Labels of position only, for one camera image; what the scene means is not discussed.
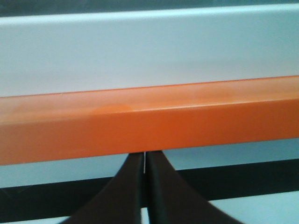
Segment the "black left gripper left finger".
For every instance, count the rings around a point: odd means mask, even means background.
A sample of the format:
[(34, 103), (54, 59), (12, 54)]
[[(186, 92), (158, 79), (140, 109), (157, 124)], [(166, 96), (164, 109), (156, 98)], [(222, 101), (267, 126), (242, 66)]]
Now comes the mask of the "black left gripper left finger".
[(143, 153), (129, 154), (116, 176), (63, 224), (140, 224)]

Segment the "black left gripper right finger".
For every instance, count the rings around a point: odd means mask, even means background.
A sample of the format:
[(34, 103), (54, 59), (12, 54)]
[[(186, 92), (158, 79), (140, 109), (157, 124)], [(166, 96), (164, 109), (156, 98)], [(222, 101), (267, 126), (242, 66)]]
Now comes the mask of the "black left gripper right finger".
[(148, 213), (152, 224), (236, 224), (173, 168), (161, 151), (146, 153)]

